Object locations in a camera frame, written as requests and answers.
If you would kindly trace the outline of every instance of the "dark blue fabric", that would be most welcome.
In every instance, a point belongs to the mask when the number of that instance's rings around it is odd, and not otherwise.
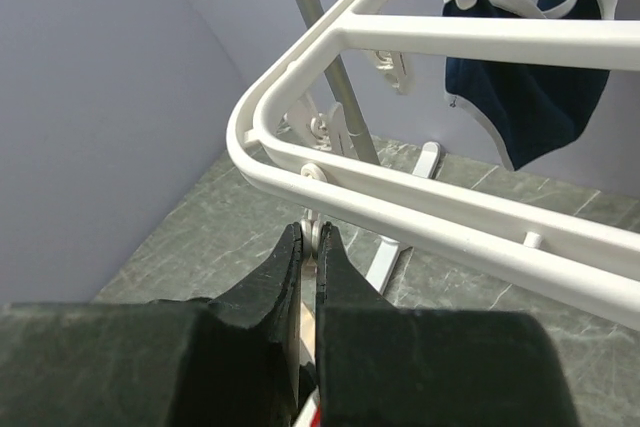
[[[454,1],[444,16],[517,18],[478,0],[469,10]],[[597,0],[578,0],[567,19],[600,19]],[[502,137],[514,169],[578,139],[596,108],[609,72],[448,58],[446,90],[474,104]]]

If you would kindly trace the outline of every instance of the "white plastic frame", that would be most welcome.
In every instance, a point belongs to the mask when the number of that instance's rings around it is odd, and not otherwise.
[[[386,1],[339,0],[240,99],[227,146],[242,174],[270,194],[640,330],[640,235],[275,136],[346,49],[640,71],[640,22],[371,15]],[[258,144],[280,168],[247,153]],[[329,182],[299,175],[307,163]]]

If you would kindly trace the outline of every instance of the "wall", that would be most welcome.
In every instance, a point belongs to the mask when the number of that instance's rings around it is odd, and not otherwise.
[[[0,303],[87,300],[245,89],[187,0],[0,0]]]
[[[322,0],[325,8],[335,0]],[[244,80],[253,82],[303,32],[294,0],[192,0],[220,38]],[[619,18],[637,18],[638,0],[620,0]],[[441,0],[391,0],[384,12],[439,15]],[[378,135],[416,144],[434,139],[449,151],[498,162],[488,135],[467,114],[442,100],[443,63],[416,57],[420,85],[409,97],[396,97],[359,53],[345,63],[369,124]],[[640,169],[635,169],[640,141],[640,80],[637,74],[612,75],[609,87],[582,138],[552,153],[528,170],[570,182],[640,197]],[[326,87],[320,98],[329,102]]]

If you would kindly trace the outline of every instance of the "marble floor tile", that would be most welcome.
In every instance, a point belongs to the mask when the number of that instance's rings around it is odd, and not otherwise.
[[[279,135],[295,142],[286,128]],[[374,139],[381,165],[411,172],[420,148]],[[269,162],[263,151],[252,152]],[[640,203],[523,172],[445,156],[439,181],[640,232]],[[251,187],[223,155],[100,292],[103,302],[216,297],[259,265],[300,206]],[[379,237],[340,220],[349,257],[363,274]],[[313,306],[314,279],[302,297]],[[398,306],[529,312],[551,335],[584,427],[640,425],[640,334],[429,252],[403,252],[386,296]]]

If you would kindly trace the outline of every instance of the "metal pole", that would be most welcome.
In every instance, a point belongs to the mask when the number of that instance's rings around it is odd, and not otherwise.
[[[298,4],[307,28],[310,28],[324,15],[320,0],[296,0],[296,3]],[[353,87],[349,81],[347,69],[345,69],[342,59],[340,57],[336,58],[336,60],[327,67],[324,75],[327,77],[333,96],[344,107],[349,136],[358,154],[358,158],[364,162],[379,165],[380,160],[378,159],[378,154],[373,146],[371,134],[362,116],[358,99],[356,99],[356,94],[353,92]]]

